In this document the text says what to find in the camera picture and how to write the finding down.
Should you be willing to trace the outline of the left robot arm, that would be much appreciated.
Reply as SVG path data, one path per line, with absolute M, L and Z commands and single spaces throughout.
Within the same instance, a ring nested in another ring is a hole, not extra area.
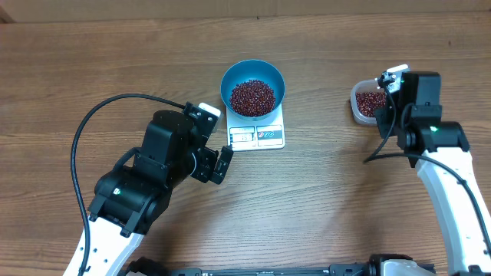
M 220 184 L 233 151 L 229 146 L 214 151 L 206 142 L 221 119 L 221 111 L 206 104 L 157 111 L 141 146 L 128 150 L 97 181 L 88 229 L 64 273 L 118 274 L 185 178 Z

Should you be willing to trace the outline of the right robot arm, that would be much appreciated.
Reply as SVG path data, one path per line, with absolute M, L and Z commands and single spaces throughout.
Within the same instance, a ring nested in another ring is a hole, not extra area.
M 450 275 L 490 273 L 490 213 L 477 185 L 470 144 L 461 125 L 442 120 L 437 72 L 385 71 L 377 85 L 386 94 L 376 110 L 383 140 L 397 138 L 417 171 L 442 232 Z

